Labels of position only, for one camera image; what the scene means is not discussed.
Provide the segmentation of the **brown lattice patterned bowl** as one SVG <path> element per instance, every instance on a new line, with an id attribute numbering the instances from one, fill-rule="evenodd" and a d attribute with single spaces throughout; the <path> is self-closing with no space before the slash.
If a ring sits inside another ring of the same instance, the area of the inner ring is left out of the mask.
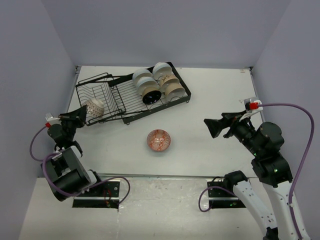
<path id="1" fill-rule="evenodd" d="M 104 103 L 97 98 L 91 98 L 83 105 L 86 106 L 87 114 L 93 118 L 101 118 L 105 112 Z"/>

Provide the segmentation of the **tan bowl white inside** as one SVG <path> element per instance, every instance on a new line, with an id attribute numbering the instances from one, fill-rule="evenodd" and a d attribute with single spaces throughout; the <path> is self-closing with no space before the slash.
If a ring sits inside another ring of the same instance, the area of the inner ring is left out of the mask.
<path id="1" fill-rule="evenodd" d="M 186 90 L 179 83 L 171 83 L 165 89 L 165 98 L 170 102 L 174 98 L 181 98 L 184 96 Z"/>

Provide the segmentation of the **tan bowl with branch motif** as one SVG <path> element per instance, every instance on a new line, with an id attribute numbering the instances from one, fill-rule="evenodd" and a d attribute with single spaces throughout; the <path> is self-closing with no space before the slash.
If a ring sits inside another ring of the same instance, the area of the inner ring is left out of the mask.
<path id="1" fill-rule="evenodd" d="M 172 83 L 180 83 L 179 79 L 174 74 L 167 74 L 162 76 L 159 81 L 160 90 L 164 93 L 168 85 Z"/>

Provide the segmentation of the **black glazed tan bowl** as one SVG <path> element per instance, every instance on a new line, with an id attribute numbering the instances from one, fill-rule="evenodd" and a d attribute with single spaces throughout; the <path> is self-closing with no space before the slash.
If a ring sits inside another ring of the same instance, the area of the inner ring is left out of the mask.
<path id="1" fill-rule="evenodd" d="M 142 92 L 142 101 L 146 105 L 156 103 L 162 96 L 162 93 L 156 87 L 147 87 Z"/>

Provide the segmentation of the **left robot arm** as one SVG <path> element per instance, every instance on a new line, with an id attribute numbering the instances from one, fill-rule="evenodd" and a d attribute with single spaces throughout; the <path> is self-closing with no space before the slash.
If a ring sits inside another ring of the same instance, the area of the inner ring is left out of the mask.
<path id="1" fill-rule="evenodd" d="M 93 170 L 81 164 L 83 150 L 74 140 L 76 130 L 86 125 L 87 107 L 62 113 L 58 117 L 46 115 L 47 134 L 55 142 L 55 155 L 50 156 L 41 168 L 55 198 L 63 202 L 87 191 L 97 197 L 103 193 L 104 184 Z"/>

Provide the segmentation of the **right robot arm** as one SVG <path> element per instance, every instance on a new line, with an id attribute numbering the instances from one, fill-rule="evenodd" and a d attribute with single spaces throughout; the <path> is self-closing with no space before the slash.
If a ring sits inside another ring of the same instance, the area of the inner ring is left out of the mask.
<path id="1" fill-rule="evenodd" d="M 254 156 L 252 169 L 267 193 L 272 209 L 263 203 L 245 174 L 238 170 L 226 174 L 221 190 L 236 196 L 258 224 L 265 240 L 309 240 L 294 194 L 294 179 L 287 160 L 281 155 L 284 144 L 281 128 L 264 122 L 254 128 L 244 112 L 222 113 L 221 119 L 204 119 L 212 138 L 227 129 L 224 138 L 236 137 Z"/>

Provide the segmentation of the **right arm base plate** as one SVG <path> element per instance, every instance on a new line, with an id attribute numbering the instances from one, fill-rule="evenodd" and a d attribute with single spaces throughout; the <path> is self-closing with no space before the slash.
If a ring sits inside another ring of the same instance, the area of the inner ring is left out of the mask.
<path id="1" fill-rule="evenodd" d="M 239 209 L 245 205 L 237 197 L 221 189 L 208 190 L 209 206 L 211 209 Z"/>

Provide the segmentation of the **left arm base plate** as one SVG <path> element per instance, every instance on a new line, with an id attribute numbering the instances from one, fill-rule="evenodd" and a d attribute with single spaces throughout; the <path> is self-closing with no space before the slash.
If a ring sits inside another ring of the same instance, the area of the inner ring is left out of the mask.
<path id="1" fill-rule="evenodd" d="M 119 209 L 120 180 L 111 180 L 73 199 L 72 208 Z"/>

